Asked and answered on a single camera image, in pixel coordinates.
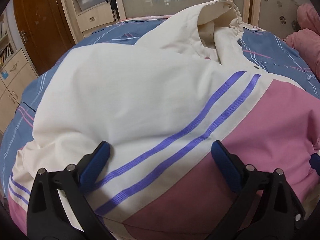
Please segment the white pink hooded jacket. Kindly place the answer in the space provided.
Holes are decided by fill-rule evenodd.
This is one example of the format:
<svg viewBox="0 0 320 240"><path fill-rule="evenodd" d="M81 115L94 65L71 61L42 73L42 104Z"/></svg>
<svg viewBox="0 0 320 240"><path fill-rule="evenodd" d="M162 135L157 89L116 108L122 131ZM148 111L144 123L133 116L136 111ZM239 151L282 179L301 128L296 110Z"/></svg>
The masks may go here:
<svg viewBox="0 0 320 240"><path fill-rule="evenodd" d="M9 177L13 239L27 236L37 172L77 164L102 142L110 157L85 198L114 239L207 239L233 204L212 158L222 142L257 170L284 171L305 216L295 239L319 239L319 100L261 69L239 44L230 0L189 7L135 44L72 49L58 66Z"/></svg>

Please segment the pink pillow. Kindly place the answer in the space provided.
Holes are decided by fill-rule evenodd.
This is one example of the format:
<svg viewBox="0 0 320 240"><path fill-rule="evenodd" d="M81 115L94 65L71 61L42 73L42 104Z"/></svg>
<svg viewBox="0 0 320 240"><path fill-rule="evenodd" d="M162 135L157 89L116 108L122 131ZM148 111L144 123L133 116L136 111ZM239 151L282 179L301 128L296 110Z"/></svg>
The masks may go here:
<svg viewBox="0 0 320 240"><path fill-rule="evenodd" d="M299 52L319 79L319 14L313 5L306 3L298 7L297 23L300 30L288 35L285 42Z"/></svg>

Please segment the beige drawer cabinet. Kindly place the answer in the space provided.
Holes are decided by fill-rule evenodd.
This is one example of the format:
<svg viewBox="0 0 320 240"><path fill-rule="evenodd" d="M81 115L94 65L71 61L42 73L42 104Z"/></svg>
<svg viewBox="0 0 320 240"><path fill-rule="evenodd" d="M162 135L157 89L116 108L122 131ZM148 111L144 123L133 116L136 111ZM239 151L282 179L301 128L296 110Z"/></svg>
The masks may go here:
<svg viewBox="0 0 320 240"><path fill-rule="evenodd" d="M24 51L12 41L6 13L1 14L1 134L13 119L23 91L36 78Z"/></svg>

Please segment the brown wooden door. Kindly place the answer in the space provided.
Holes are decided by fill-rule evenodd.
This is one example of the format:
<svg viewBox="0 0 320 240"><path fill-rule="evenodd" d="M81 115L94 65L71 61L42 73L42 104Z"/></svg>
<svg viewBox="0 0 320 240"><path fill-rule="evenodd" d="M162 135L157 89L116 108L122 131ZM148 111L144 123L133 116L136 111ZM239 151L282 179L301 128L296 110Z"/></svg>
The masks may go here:
<svg viewBox="0 0 320 240"><path fill-rule="evenodd" d="M61 0L13 0L24 47L41 75L74 45Z"/></svg>

